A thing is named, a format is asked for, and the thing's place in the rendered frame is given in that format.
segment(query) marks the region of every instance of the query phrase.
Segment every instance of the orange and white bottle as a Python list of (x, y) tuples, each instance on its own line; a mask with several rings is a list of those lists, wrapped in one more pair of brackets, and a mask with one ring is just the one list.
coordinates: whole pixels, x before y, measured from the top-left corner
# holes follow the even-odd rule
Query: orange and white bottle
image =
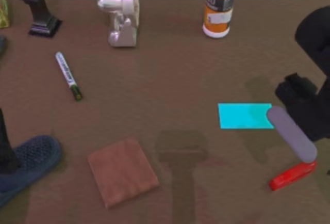
[(206, 0), (203, 31), (212, 38), (225, 37), (230, 30), (234, 0)]

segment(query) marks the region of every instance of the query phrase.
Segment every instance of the orange label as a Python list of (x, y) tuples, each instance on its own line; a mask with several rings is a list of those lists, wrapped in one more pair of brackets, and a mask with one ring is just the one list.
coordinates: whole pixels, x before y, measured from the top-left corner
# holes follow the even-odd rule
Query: orange label
[(226, 31), (232, 19), (234, 0), (206, 0), (204, 25), (215, 33)]

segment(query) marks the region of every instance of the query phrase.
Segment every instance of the figurine base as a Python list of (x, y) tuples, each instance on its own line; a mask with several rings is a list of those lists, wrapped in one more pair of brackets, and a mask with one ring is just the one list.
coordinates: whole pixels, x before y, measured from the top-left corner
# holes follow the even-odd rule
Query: figurine base
[(290, 117), (313, 142), (330, 138), (330, 119), (321, 115), (316, 103), (316, 92), (317, 88), (312, 82), (297, 74), (287, 76), (275, 92)]
[(28, 34), (31, 36), (52, 38), (61, 24), (61, 20), (58, 20), (56, 17), (52, 17), (51, 21), (47, 25), (33, 24)]

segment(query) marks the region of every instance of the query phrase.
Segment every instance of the brown table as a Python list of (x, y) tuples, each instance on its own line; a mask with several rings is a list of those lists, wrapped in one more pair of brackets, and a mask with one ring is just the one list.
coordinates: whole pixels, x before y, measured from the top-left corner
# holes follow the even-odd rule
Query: brown table
[[(95, 0), (48, 2), (64, 20), (53, 40), (29, 37), (28, 6), (12, 2), (12, 27), (1, 30), (11, 45), (0, 62), (0, 105), (14, 146), (51, 134), (65, 159), (5, 206), (0, 223), (328, 223), (328, 141), (317, 143), (312, 176), (272, 193), (267, 181), (298, 159), (275, 131), (220, 130), (217, 113), (219, 102), (278, 104), (276, 85), (296, 71), (320, 86), (324, 76), (293, 36), (328, 0), (237, 0), (223, 40), (203, 35), (203, 0), (141, 0), (138, 46), (123, 50), (107, 43)], [(80, 103), (56, 51), (85, 96)], [(106, 210), (86, 156), (128, 136), (139, 139), (162, 186)], [(196, 152), (176, 154), (186, 146)]]

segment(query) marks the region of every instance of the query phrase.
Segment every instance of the blue shoe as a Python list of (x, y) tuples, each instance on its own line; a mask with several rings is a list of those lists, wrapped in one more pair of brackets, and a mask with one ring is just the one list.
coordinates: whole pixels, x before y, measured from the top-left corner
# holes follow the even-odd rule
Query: blue shoe
[(45, 176), (61, 159), (61, 147), (51, 136), (36, 136), (13, 149), (20, 168), (14, 174), (0, 174), (0, 208), (17, 193)]

